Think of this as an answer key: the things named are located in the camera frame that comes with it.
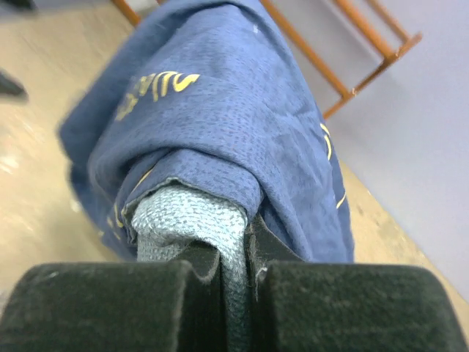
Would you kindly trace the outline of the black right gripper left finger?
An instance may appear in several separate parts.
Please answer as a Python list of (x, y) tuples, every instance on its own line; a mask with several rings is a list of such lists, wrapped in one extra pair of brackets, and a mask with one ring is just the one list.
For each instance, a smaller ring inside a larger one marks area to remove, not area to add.
[(218, 250), (155, 263), (49, 263), (27, 271), (1, 317), (3, 351), (225, 351)]

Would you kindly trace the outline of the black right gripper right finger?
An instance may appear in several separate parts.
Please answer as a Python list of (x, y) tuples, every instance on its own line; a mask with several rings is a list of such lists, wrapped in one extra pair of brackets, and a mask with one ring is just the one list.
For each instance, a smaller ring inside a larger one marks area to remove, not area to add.
[(245, 233), (253, 351), (468, 349), (437, 277), (418, 266), (301, 260), (257, 216)]

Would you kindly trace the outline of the blue pillowcase with yellow drawings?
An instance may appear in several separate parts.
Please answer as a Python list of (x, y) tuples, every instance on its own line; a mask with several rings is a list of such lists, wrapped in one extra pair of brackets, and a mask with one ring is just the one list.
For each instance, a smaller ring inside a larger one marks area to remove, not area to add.
[(59, 130), (72, 187), (119, 256), (136, 203), (177, 180), (237, 203), (304, 260), (350, 263), (329, 130), (258, 1), (168, 1), (142, 21)]

